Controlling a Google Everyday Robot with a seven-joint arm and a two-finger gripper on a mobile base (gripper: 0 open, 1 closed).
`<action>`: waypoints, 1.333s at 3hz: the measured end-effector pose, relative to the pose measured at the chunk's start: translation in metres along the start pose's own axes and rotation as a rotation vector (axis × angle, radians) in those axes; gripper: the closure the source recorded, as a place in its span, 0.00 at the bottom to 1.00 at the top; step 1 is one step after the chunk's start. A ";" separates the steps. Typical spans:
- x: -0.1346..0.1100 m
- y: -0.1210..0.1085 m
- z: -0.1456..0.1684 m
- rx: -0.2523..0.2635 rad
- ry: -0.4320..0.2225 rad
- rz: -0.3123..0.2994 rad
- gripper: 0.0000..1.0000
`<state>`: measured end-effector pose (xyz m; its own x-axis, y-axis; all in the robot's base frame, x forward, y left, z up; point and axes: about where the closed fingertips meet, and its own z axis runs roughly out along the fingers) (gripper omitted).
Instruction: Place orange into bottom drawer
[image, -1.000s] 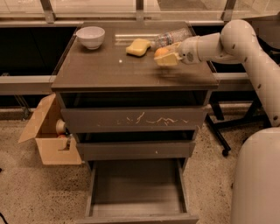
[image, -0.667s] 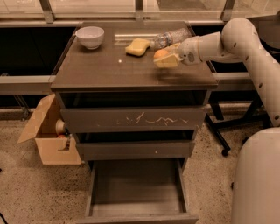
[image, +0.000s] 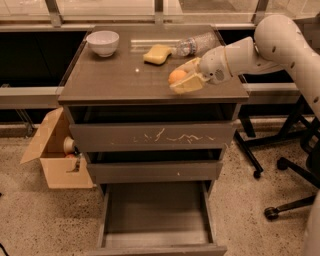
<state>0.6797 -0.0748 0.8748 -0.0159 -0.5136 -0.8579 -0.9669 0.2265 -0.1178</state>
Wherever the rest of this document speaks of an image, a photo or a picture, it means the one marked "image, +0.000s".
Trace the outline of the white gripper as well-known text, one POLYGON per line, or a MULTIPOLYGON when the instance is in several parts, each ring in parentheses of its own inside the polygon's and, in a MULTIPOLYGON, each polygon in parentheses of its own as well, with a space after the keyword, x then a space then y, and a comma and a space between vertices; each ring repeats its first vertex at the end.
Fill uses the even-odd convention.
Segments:
POLYGON ((193 58, 180 65, 178 69, 186 73, 198 73, 200 70, 205 79, 199 74, 187 75, 170 86, 170 89, 177 94, 200 90, 206 81, 212 84, 221 84, 232 78, 224 46, 211 49, 202 56, 201 60, 199 57, 193 58))

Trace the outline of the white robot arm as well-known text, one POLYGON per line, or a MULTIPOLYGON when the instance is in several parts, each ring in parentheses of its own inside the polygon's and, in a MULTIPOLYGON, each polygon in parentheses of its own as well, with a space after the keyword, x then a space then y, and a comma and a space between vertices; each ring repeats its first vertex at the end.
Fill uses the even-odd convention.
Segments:
MULTIPOLYGON (((302 32, 287 16, 272 15, 264 18, 256 27, 254 42, 249 37, 227 46, 208 50, 201 58, 194 58, 176 68, 169 75, 169 84, 177 94, 197 91, 206 82, 221 84, 239 74, 264 74, 284 69, 291 77, 302 98, 315 114, 315 118, 301 138, 301 147, 306 146, 307 166, 305 171, 290 160, 281 157, 277 167, 290 168, 297 174, 313 180, 319 189, 319 139, 313 148, 309 140, 319 131, 320 114, 320 56, 307 43, 302 32)), ((302 256, 320 255, 320 195, 301 199, 279 207, 269 207, 264 215, 274 220, 279 213, 294 208, 312 205, 305 231, 302 256)))

